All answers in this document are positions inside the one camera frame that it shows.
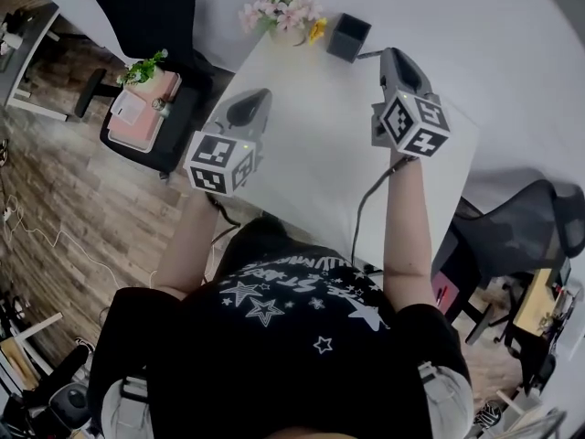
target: white wall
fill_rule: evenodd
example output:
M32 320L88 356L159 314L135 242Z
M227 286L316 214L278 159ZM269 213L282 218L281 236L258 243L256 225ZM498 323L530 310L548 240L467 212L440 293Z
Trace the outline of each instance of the white wall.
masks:
M54 1L79 29L121 56L93 0ZM236 70L253 48L255 38L241 33L237 17L251 1L197 0L196 47L212 62ZM366 48L405 50L435 90L481 127L465 190L480 208L512 195L534 171L585 188L585 50L553 0L320 1L332 15L345 11L371 23ZM510 168L521 170L509 174ZM573 268L585 281L585 256ZM585 390L576 395L568 402L575 428L585 419Z

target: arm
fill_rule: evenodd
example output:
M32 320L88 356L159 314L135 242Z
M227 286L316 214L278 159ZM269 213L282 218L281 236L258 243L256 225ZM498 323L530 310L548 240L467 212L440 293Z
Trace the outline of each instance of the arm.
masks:
M217 222L218 211L205 193L195 191L158 264L154 289L183 299L201 286Z
M384 242L384 294L398 312L407 305L435 305L431 288L431 234L420 161L388 178Z

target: person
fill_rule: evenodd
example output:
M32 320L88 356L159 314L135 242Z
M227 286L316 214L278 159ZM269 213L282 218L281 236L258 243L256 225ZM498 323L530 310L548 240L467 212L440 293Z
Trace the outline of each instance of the person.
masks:
M420 161L388 181L382 288L273 217L236 234L202 284L217 220L196 191L153 289L116 293L90 373L106 438L465 436L473 395L431 288Z

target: yellow flower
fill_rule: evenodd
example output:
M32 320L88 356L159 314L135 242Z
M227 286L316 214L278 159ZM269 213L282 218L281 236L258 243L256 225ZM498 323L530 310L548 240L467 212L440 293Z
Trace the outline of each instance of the yellow flower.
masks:
M325 26L327 25L327 18L317 19L314 22L311 32L309 33L309 44L313 43L325 34Z

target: small green plant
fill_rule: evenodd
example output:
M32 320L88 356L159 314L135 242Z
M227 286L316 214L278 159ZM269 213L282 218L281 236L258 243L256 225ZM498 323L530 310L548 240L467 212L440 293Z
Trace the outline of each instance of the small green plant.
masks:
M116 82L118 84L139 84L145 83L154 77L154 69L156 64L168 56L167 50L159 50L154 54L151 59L142 60L134 63L133 65L127 65L128 71L120 77Z

